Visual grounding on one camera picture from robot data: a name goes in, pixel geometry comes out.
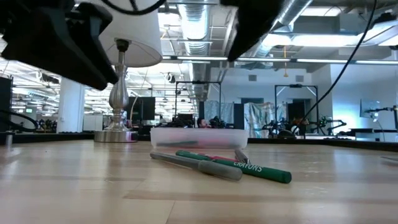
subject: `green marker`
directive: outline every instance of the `green marker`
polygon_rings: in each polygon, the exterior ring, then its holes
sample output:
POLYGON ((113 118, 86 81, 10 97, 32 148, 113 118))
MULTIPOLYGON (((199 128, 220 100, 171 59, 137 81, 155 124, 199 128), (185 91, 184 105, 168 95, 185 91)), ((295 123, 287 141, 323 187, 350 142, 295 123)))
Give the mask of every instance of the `green marker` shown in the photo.
POLYGON ((224 161, 220 159, 216 159, 214 162, 231 167, 237 167, 241 169, 244 174, 253 175, 255 177, 260 177, 267 180, 273 180, 283 184, 288 184, 290 181, 292 181, 292 174, 287 171, 245 164, 242 162, 224 161))
POLYGON ((175 153, 176 156, 181 156, 185 158, 190 158, 190 159, 197 159, 197 160, 204 160, 204 161, 210 161, 211 159, 207 156, 203 156, 194 152, 187 152, 183 150, 179 150, 175 153))

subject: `wooden table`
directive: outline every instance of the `wooden table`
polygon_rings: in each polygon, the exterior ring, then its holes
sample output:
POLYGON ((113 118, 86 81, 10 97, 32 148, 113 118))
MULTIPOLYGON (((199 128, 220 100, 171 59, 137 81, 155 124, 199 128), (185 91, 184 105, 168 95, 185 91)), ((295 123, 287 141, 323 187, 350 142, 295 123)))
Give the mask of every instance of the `wooden table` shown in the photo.
POLYGON ((253 164, 292 172, 286 185, 219 179, 152 160, 150 150, 149 142, 2 147, 1 223, 398 223, 398 163, 380 158, 391 152, 249 145, 253 164))

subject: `curtain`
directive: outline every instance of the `curtain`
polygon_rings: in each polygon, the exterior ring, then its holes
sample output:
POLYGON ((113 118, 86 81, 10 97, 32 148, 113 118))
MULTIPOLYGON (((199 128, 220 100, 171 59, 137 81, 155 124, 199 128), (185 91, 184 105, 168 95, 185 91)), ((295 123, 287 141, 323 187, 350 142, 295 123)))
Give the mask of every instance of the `curtain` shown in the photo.
MULTIPOLYGON (((215 116, 218 116, 218 101, 206 101, 205 102, 205 120, 209 121, 215 116)), ((221 103, 221 119, 226 124, 234 123, 234 104, 233 103, 221 103)))
MULTIPOLYGON (((286 118, 286 103, 278 104, 278 117, 286 118)), ((275 120, 273 103, 246 103, 244 105, 244 128, 249 138, 268 138, 268 130, 262 130, 265 124, 275 120)))

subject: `lamp shade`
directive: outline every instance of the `lamp shade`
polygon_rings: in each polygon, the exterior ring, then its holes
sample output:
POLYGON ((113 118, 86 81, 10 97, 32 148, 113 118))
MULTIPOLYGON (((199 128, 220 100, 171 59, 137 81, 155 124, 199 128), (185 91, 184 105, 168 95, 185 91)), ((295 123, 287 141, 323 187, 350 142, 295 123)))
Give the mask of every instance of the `lamp shade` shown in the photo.
MULTIPOLYGON (((136 4, 142 10, 156 1, 136 0, 136 4)), ((130 41, 125 59, 125 64, 128 67, 149 67, 162 61, 157 10, 143 16, 130 16, 111 9, 99 0, 89 2, 104 6, 113 16, 112 23, 99 36, 99 40, 113 64, 118 62, 119 55, 115 44, 116 39, 130 41)), ((132 10, 130 2, 127 0, 112 0, 112 3, 120 8, 132 10)))

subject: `clear plastic container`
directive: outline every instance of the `clear plastic container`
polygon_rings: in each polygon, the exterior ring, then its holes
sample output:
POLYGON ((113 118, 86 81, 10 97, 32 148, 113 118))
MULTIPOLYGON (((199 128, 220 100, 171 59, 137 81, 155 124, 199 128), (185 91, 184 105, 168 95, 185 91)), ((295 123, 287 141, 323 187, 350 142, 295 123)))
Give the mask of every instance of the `clear plastic container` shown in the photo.
POLYGON ((150 141, 154 148, 244 149, 249 133, 239 129, 152 128, 150 141))

